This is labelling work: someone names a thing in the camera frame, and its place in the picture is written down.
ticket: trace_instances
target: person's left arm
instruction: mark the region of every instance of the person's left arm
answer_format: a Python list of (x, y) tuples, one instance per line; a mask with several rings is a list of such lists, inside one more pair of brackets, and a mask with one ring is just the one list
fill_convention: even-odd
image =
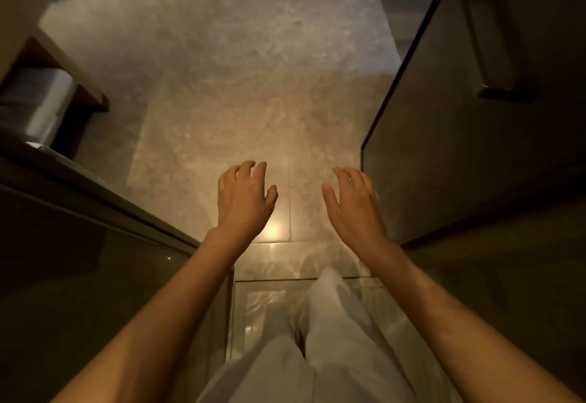
[(52, 400), (149, 403), (163, 400), (176, 368), (230, 267), (273, 213), (266, 163), (231, 167), (218, 180), (218, 226), (194, 255)]

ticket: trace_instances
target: forearm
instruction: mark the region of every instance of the forearm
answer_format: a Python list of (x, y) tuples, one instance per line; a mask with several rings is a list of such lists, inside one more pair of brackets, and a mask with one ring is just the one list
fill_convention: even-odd
[(379, 244), (372, 269), (465, 401), (578, 402), (567, 387), (428, 277), (396, 244)]
[(162, 399), (241, 251), (214, 232), (54, 402), (146, 403)]

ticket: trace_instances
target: floor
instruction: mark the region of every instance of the floor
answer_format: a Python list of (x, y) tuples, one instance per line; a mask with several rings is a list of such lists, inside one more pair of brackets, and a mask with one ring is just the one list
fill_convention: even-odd
[[(381, 0), (67, 0), (42, 27), (111, 100), (76, 162), (151, 213), (202, 240), (217, 177), (268, 162), (279, 199), (235, 266), (228, 357), (250, 345), (267, 297), (293, 303), (325, 266), (390, 303), (320, 193), (333, 166), (359, 166), (401, 63)], [(409, 325), (403, 337), (421, 347)]]

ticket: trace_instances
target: pants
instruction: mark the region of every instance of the pants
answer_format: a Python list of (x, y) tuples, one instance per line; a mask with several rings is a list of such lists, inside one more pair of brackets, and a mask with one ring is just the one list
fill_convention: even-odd
[(287, 308), (267, 308), (259, 342), (224, 365), (198, 403), (415, 402), (401, 366), (360, 299), (331, 268), (308, 291), (305, 357)]

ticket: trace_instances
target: person's right arm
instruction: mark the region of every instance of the person's right arm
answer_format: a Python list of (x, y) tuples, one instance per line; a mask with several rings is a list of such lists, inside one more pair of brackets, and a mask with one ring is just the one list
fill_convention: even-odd
[(389, 241), (370, 178), (334, 168), (340, 200), (322, 192), (342, 241), (385, 284), (439, 360), (464, 401), (581, 402), (571, 390), (470, 311)]

